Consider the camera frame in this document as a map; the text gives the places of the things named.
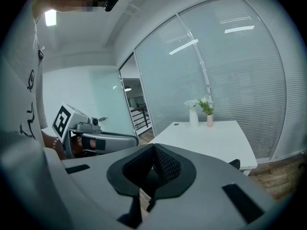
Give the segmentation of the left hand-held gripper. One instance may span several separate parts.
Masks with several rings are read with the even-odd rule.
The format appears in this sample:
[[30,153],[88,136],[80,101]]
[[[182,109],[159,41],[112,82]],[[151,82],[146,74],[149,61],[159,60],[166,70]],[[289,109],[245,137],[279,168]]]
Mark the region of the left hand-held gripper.
[[62,103],[52,129],[62,143],[63,151],[68,158],[74,158],[71,134],[82,137],[84,151],[96,154],[108,154],[136,147],[139,139],[136,136],[100,131],[97,118],[88,117],[78,109]]

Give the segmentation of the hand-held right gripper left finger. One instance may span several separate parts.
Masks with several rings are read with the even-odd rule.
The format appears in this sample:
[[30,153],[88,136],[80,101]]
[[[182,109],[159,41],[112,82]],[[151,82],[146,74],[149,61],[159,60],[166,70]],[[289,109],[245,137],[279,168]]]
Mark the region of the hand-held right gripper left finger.
[[132,198],[119,195],[106,173],[111,164],[141,147],[95,157],[60,160],[44,148],[55,187],[77,230],[127,230],[118,218],[129,212]]

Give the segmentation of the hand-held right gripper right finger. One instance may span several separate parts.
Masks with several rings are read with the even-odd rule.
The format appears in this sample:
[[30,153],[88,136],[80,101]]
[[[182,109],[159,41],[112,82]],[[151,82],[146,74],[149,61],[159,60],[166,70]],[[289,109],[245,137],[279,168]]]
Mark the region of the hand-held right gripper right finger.
[[272,197],[233,165],[164,144],[152,145],[162,179],[148,230],[263,230]]

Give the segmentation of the person's left hand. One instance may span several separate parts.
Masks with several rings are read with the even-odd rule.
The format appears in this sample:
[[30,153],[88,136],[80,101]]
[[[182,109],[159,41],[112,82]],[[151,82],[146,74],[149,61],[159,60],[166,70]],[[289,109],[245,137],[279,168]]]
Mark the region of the person's left hand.
[[83,150],[82,137],[81,136],[73,136],[71,138],[71,145],[72,145],[72,151],[73,151],[74,156],[77,156]]

